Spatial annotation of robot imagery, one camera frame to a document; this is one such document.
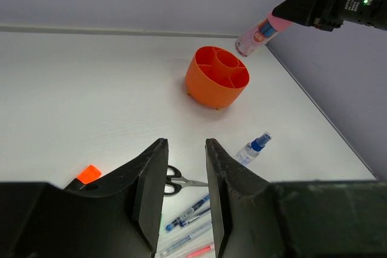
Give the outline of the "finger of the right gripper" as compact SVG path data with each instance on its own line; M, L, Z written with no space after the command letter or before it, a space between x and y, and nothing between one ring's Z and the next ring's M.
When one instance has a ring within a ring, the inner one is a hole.
M285 0L272 15L306 27L334 27L334 18L326 11L330 0Z

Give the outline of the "red clear pen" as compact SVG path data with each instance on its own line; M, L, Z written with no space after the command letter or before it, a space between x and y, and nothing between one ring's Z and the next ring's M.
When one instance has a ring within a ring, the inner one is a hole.
M207 243L182 255L183 258L196 258L215 251L214 242Z

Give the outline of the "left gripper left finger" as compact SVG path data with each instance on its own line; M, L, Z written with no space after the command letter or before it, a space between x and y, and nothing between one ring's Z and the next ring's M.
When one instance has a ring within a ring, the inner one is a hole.
M155 253L167 159L168 141L159 138L111 173L69 190L62 253Z

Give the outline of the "small blue spray bottle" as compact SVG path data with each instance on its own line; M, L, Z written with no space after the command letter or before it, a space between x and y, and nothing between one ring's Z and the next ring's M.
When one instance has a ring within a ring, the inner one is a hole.
M260 137L254 139L250 143L247 143L242 149L240 149L234 159L237 160L243 166L248 166L255 158L259 156L263 148L272 139L272 135L269 132L263 133Z

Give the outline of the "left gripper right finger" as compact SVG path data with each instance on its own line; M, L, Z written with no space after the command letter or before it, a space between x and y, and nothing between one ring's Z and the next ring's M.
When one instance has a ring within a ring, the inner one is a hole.
M269 183L206 140L213 238L217 257L271 257Z

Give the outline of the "blue gel pen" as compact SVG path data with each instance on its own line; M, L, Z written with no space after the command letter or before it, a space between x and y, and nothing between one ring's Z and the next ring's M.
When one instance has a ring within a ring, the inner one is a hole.
M210 195L209 193L206 193L204 196L201 197L201 199L197 200L194 204L185 209L182 213L174 217L173 220L166 224L164 229L167 232L172 231L175 227L180 225L181 222L191 217L199 208L201 208L207 201L209 201L209 199Z

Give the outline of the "light blue clear pen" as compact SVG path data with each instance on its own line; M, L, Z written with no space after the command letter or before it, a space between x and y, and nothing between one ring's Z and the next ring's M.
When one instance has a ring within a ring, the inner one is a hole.
M188 243L202 236L204 233L208 232L212 229L212 222L206 222L203 225L199 226L195 230L191 231L187 236L181 238L173 242L170 246L168 246L165 250L163 250L160 254L160 257L168 257L180 248L184 247Z

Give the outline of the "green capped black highlighter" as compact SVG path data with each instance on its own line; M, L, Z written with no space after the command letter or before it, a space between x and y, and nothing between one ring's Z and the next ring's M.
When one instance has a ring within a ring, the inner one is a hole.
M159 233L161 232L162 226L163 226L163 213L161 213L161 216L160 216L160 223L159 223L159 230L158 230Z

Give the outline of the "dark blue ballpoint pen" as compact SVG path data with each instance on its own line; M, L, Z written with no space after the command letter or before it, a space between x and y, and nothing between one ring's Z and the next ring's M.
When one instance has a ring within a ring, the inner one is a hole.
M191 217L189 217L186 220L180 222L179 226L181 228L184 228L187 225L192 224L193 222L197 221L198 219L200 219L205 214L208 214L208 212L210 212L210 207L206 207L204 210L201 210L200 212L193 214Z

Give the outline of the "pink capped clear tube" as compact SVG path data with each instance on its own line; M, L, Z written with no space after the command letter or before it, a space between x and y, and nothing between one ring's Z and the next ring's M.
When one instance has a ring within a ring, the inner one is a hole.
M247 57L292 24L291 21L273 16L270 12L260 23L252 26L237 38L235 42L236 51L242 57Z

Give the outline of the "orange round desk organizer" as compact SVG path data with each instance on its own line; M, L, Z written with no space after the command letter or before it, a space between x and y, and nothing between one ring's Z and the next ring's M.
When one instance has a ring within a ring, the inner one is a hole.
M231 52L219 47L199 48L188 67L187 93L212 109L230 106L249 84L247 67Z

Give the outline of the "orange capped black highlighter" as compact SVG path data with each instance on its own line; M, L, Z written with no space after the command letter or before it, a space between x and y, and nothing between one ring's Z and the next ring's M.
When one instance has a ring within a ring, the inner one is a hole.
M102 172L94 165L88 165L82 172L80 172L64 190L81 190L87 184L94 182L102 176Z

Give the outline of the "black handled scissors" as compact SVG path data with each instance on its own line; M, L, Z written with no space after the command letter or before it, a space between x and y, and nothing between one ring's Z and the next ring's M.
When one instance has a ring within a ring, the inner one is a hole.
M167 166L166 182L164 187L164 196L170 197L178 194L185 187L207 187L208 183L194 181L185 178L182 173L174 166Z

